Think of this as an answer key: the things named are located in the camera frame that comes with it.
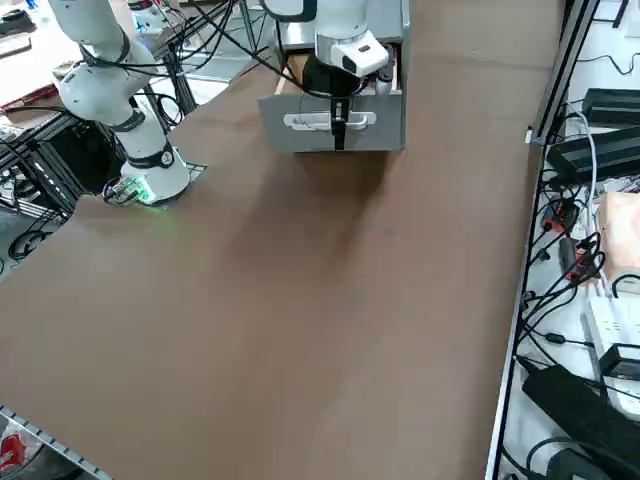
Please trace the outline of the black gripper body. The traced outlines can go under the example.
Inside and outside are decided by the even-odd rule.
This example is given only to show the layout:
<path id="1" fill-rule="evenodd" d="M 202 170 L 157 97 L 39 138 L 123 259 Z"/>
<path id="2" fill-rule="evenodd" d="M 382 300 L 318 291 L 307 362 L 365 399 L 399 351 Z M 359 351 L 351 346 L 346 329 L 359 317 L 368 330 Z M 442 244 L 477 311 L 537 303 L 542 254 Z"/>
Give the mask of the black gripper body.
<path id="1" fill-rule="evenodd" d="M 307 92 L 333 98 L 349 97 L 361 86 L 360 78 L 321 62 L 315 54 L 308 56 L 302 80 Z"/>

